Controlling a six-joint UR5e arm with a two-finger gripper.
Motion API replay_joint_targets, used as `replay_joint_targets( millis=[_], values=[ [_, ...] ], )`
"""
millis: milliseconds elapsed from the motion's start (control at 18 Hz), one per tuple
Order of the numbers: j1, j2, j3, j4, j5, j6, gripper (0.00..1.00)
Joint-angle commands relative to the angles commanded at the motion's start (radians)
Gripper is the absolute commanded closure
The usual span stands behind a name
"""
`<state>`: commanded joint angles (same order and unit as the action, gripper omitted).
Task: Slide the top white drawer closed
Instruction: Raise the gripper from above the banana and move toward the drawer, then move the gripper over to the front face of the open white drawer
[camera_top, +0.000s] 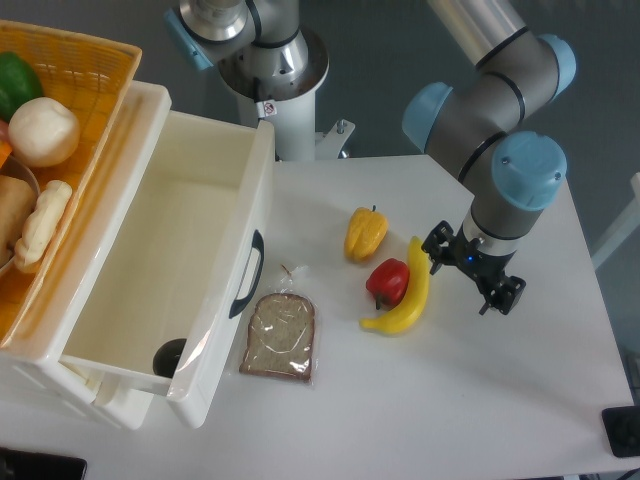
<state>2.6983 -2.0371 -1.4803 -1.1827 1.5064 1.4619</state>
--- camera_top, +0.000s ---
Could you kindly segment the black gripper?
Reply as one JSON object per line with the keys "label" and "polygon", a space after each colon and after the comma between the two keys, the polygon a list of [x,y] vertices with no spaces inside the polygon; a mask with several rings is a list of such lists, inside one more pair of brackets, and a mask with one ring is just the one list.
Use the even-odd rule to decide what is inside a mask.
{"label": "black gripper", "polygon": [[462,229],[454,234],[450,224],[442,220],[428,234],[421,249],[430,259],[430,275],[435,275],[442,266],[455,266],[474,281],[484,298],[480,315],[490,309],[508,315],[519,302],[526,281],[505,273],[513,254],[493,256],[481,252],[479,247],[477,238],[468,240]]}

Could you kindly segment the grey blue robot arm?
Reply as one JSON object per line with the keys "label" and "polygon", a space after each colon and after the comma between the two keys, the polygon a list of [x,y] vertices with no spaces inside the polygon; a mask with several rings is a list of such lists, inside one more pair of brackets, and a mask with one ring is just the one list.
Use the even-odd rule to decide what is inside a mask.
{"label": "grey blue robot arm", "polygon": [[[567,161],[551,138],[522,129],[573,81],[576,59],[554,35],[532,34],[507,1],[434,1],[432,10],[477,79],[463,92],[436,82],[407,105],[402,129],[473,195],[458,230],[438,224],[423,244],[434,267],[472,279],[486,309],[508,313],[525,283],[505,268],[519,241],[554,201]],[[329,68],[322,40],[300,22],[295,1],[182,1],[164,16],[197,69],[216,68],[241,122],[269,122],[284,161],[337,156],[336,132],[315,128],[315,94]]]}

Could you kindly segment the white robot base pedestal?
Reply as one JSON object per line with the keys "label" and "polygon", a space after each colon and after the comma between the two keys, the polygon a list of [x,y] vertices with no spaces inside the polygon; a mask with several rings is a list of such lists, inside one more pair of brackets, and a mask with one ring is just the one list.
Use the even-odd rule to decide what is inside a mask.
{"label": "white robot base pedestal", "polygon": [[240,123],[271,123],[275,152],[281,161],[344,159],[355,124],[338,119],[326,132],[316,129],[316,93],[329,71],[320,37],[302,26],[290,42],[251,44],[218,63],[227,88],[235,95]]}

